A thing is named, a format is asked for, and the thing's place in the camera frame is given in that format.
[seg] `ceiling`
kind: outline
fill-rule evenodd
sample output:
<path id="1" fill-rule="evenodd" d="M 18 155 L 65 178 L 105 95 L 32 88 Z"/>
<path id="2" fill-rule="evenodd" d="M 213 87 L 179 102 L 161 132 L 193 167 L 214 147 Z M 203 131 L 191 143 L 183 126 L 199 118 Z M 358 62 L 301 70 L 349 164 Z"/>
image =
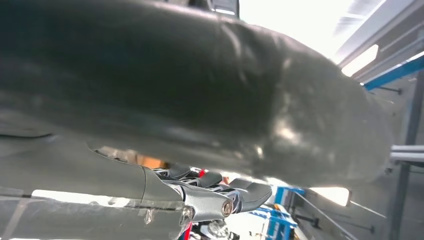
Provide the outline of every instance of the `ceiling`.
<path id="1" fill-rule="evenodd" d="M 346 65 L 344 60 L 416 0 L 239 1 L 247 23 L 286 34 Z"/>
<path id="2" fill-rule="evenodd" d="M 240 0 L 240 17 L 330 57 L 383 1 Z"/>

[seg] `orange object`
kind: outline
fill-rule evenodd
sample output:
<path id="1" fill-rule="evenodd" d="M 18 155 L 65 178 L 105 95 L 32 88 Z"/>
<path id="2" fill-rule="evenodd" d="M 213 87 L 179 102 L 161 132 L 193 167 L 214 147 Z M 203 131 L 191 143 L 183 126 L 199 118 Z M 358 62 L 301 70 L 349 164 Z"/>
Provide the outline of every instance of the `orange object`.
<path id="1" fill-rule="evenodd" d="M 164 168 L 166 166 L 164 161 L 149 156 L 137 155 L 136 161 L 138 165 L 148 167 L 150 169 Z"/>

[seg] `silver bolt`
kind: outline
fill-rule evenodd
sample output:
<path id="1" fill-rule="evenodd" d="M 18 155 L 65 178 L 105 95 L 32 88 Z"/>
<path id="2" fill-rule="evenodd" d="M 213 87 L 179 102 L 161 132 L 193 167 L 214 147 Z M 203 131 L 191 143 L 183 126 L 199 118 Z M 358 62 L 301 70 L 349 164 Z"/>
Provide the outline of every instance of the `silver bolt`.
<path id="1" fill-rule="evenodd" d="M 228 217 L 233 212 L 233 201 L 226 200 L 222 205 L 221 211 L 224 217 Z"/>

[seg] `blue metal frame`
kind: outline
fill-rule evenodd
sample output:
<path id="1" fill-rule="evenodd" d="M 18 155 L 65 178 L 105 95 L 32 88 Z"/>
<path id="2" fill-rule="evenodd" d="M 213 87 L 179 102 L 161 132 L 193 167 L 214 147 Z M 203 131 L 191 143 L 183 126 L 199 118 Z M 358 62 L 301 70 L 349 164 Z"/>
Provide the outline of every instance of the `blue metal frame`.
<path id="1" fill-rule="evenodd" d="M 305 191 L 298 187 L 292 187 L 292 186 L 279 186 L 277 188 L 277 192 L 275 194 L 275 204 L 283 205 L 283 196 L 285 191 L 291 191 L 299 194 L 304 194 Z M 272 238 L 270 236 L 274 236 L 276 234 L 275 240 L 288 240 L 289 239 L 289 233 L 291 228 L 297 227 L 297 224 L 293 221 L 290 214 L 287 211 L 278 211 L 278 210 L 269 210 L 265 208 L 258 208 L 258 211 L 262 211 L 265 213 L 270 213 L 269 215 L 263 215 L 260 217 L 269 219 L 269 225 L 268 230 L 266 232 L 266 235 L 268 236 L 266 239 L 271 240 Z"/>
<path id="2" fill-rule="evenodd" d="M 267 236 L 265 238 L 267 240 L 289 240 L 290 234 L 287 233 L 298 226 L 298 224 L 286 212 L 280 212 L 274 209 L 258 208 L 255 211 L 251 211 L 250 214 L 269 220 L 268 231 L 266 233 Z"/>
<path id="3" fill-rule="evenodd" d="M 375 88 L 405 77 L 406 75 L 416 73 L 422 69 L 424 69 L 424 55 L 377 76 L 373 80 L 365 83 L 363 86 L 368 91 L 371 91 Z"/>

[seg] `red wire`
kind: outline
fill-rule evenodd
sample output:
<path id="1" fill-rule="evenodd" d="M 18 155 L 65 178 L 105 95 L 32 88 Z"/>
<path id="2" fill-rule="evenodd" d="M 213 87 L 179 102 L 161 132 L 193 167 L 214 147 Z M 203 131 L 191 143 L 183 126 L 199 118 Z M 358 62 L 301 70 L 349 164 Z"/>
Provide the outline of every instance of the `red wire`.
<path id="1" fill-rule="evenodd" d="M 203 175 L 205 175 L 205 170 L 204 170 L 204 169 L 202 169 L 202 170 L 199 172 L 199 178 L 203 177 Z M 190 224 L 189 224 L 189 226 L 188 226 L 187 230 L 185 230 L 185 233 L 184 233 L 184 240 L 189 240 L 190 232 L 191 232 L 191 231 L 192 231 L 192 223 L 190 222 Z"/>

